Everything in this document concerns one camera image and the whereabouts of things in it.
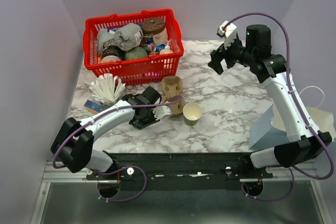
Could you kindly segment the green paper coffee cup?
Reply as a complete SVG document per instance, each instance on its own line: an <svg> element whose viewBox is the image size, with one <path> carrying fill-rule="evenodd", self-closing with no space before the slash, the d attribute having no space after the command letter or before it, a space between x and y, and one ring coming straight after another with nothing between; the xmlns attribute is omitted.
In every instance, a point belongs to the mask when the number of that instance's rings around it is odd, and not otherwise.
<svg viewBox="0 0 336 224"><path fill-rule="evenodd" d="M188 126L194 126L197 124L202 114L202 107L195 102L187 103L183 108L184 122Z"/></svg>

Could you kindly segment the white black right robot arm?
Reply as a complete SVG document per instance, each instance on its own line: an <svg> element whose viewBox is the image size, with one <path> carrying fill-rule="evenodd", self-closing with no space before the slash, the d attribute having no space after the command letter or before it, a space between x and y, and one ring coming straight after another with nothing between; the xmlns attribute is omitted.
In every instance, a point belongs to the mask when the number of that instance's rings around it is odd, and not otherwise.
<svg viewBox="0 0 336 224"><path fill-rule="evenodd" d="M250 160L241 165L242 173L252 178L263 167L288 168L319 156L323 151L322 144L329 145L332 136L320 130L300 98L292 97L295 85L292 76L287 74L284 56L271 52L270 28L266 25L247 26L245 45L239 39L237 27L228 21L219 26L217 34L224 42L211 52L208 66L217 74L223 73L222 61L226 62L227 68L237 63L248 67L272 98L288 140L277 145L275 141L280 139L279 133L266 137L271 146L251 153Z"/></svg>

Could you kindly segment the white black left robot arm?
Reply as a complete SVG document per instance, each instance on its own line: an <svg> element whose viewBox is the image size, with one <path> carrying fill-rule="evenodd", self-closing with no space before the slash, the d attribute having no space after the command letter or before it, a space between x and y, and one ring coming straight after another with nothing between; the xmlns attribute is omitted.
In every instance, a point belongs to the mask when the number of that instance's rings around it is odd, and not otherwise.
<svg viewBox="0 0 336 224"><path fill-rule="evenodd" d="M86 119L66 119L50 148L53 166L66 167L72 173L88 168L97 170L104 179L112 179L117 171L113 158L105 151L94 150L94 142L125 122L139 130L156 123L153 108L158 101L162 96L147 87L140 94L124 95L115 105Z"/></svg>

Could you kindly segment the black plastic cup lid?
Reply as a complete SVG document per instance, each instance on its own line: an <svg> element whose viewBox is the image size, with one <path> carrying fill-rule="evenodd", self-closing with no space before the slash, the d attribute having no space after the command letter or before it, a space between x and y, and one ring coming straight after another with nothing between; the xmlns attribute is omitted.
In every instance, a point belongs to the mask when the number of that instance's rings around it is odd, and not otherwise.
<svg viewBox="0 0 336 224"><path fill-rule="evenodd" d="M141 120L131 120L129 122L130 125L132 125L133 127L135 127L138 130L142 130L152 124L156 123L156 121L148 121L148 122L144 122Z"/></svg>

